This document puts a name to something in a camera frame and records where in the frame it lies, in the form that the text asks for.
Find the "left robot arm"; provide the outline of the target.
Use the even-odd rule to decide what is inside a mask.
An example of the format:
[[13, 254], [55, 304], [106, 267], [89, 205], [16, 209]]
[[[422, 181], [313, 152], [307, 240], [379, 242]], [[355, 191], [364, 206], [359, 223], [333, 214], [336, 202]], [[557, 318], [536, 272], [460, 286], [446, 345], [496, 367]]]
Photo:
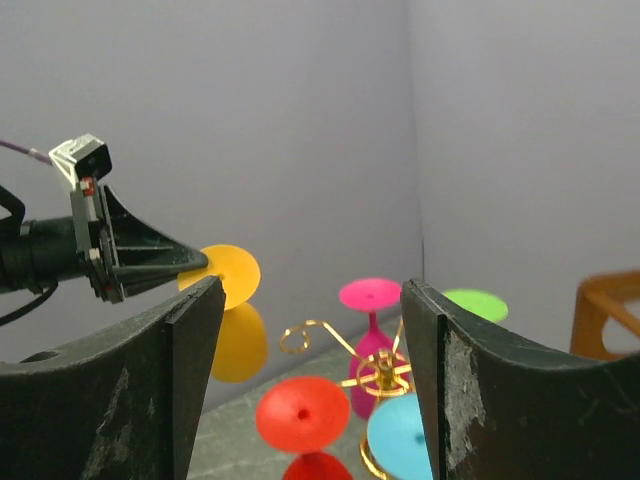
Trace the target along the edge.
[[120, 303], [203, 269], [206, 255], [133, 215], [107, 185], [70, 194], [71, 214], [26, 221], [24, 203], [1, 190], [1, 292], [41, 294], [85, 277], [95, 295]]

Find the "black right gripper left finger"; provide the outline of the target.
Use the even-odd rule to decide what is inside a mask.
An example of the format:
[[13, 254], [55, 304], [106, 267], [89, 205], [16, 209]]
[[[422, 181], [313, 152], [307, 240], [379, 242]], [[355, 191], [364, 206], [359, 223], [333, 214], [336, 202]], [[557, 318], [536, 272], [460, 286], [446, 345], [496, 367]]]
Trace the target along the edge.
[[1, 367], [5, 479], [183, 479], [225, 294], [207, 277], [87, 337]]

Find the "blue plastic wine glass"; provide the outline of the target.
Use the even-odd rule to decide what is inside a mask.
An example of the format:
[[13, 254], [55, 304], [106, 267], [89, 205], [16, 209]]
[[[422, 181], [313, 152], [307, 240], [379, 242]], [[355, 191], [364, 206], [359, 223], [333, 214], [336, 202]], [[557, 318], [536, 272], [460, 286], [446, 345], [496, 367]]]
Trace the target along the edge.
[[367, 440], [377, 464], [395, 479], [433, 479], [416, 393], [383, 402], [369, 418]]

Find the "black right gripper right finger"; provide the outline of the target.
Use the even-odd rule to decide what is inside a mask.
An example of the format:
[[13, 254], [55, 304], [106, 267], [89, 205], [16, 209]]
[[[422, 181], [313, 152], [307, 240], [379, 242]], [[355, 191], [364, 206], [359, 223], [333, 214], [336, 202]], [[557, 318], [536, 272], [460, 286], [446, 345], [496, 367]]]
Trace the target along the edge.
[[437, 479], [635, 479], [639, 358], [599, 361], [526, 339], [422, 280], [401, 310]]

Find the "green plastic wine glass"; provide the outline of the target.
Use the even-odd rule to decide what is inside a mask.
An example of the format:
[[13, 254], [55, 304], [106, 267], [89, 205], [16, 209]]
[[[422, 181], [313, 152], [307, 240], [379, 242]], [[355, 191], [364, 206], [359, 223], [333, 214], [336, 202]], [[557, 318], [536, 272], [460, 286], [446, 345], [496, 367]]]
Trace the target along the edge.
[[506, 302], [487, 291], [458, 288], [446, 290], [444, 296], [461, 308], [492, 323], [503, 321], [509, 313]]

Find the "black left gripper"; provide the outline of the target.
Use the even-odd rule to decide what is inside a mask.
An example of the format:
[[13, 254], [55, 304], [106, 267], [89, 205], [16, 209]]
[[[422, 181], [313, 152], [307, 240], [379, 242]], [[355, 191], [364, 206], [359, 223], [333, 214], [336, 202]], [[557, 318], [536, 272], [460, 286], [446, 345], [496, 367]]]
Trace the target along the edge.
[[[24, 203], [6, 189], [1, 206], [1, 292], [43, 294], [56, 284], [85, 277], [95, 295], [120, 303], [208, 264], [201, 251], [137, 218], [105, 185], [91, 195], [70, 194], [71, 214], [25, 220]], [[115, 254], [118, 265], [114, 267]]]

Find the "pink plastic wine glass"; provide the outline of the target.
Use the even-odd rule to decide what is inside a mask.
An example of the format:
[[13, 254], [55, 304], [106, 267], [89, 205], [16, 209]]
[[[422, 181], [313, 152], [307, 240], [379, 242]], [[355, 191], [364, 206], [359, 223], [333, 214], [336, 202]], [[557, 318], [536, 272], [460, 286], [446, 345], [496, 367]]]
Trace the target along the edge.
[[[377, 313], [394, 306], [400, 301], [401, 285], [394, 280], [369, 277], [354, 280], [343, 286], [339, 292], [340, 302], [351, 310], [367, 313], [368, 332], [354, 347], [363, 357], [376, 353], [380, 349], [391, 350], [393, 341], [379, 328]], [[356, 377], [360, 361], [351, 357], [348, 378]], [[350, 389], [351, 405], [354, 413], [362, 420], [368, 420], [374, 410], [376, 398], [360, 387]]]

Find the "red plastic wine glass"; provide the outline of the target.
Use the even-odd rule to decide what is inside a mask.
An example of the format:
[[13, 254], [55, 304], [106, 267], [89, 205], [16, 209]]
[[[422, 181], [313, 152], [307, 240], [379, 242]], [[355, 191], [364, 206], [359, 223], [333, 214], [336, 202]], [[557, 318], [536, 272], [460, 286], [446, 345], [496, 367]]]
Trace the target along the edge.
[[350, 412], [339, 386], [323, 377], [297, 376], [264, 394], [256, 407], [255, 424], [267, 445], [294, 456], [285, 479], [350, 479], [344, 464], [325, 451], [345, 431]]

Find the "orange plastic wine glass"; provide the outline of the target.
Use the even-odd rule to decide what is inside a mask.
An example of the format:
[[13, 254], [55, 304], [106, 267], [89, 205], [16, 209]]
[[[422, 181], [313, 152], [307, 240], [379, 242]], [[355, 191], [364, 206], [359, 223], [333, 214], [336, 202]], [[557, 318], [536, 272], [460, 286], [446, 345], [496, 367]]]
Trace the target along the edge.
[[216, 276], [226, 295], [211, 376], [224, 383], [243, 383], [266, 364], [268, 339], [264, 321], [250, 304], [261, 282], [261, 269], [247, 250], [228, 244], [202, 249], [208, 265], [182, 273], [177, 284], [183, 290], [206, 276]]

